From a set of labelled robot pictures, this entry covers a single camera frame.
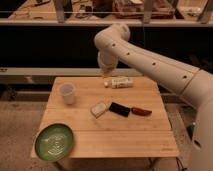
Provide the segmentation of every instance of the white robotic arm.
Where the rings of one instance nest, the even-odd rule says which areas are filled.
[[[95,45],[103,72],[116,68],[118,60],[135,68],[198,110],[188,170],[213,170],[213,76],[197,67],[136,47],[127,41],[128,26],[112,25],[99,32]]]

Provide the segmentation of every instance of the wooden table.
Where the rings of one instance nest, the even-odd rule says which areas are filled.
[[[133,77],[133,88],[104,87],[102,77],[58,77],[41,120],[39,132],[53,123],[73,130],[71,158],[176,157],[179,154],[157,84],[147,77]],[[76,103],[66,105],[58,93],[63,83],[76,87]],[[149,117],[122,117],[107,111],[96,119],[90,108],[98,102],[152,110]],[[36,157],[32,150],[31,157]]]

